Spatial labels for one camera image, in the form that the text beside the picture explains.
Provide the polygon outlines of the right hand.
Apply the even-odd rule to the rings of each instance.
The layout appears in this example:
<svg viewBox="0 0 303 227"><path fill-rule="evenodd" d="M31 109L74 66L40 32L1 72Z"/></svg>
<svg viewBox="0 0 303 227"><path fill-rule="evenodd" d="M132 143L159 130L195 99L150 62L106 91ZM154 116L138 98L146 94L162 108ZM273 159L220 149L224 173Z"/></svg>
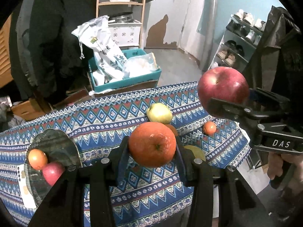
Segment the right hand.
<svg viewBox="0 0 303 227"><path fill-rule="evenodd" d="M291 189L292 195L296 196L302 192L302 154L290 155L290 154L276 154L270 152L268 155L268 171L267 175L270 180L275 177L281 177L283 174L283 163L288 162L295 165L295 171L293 177L288 183L287 187Z"/></svg>

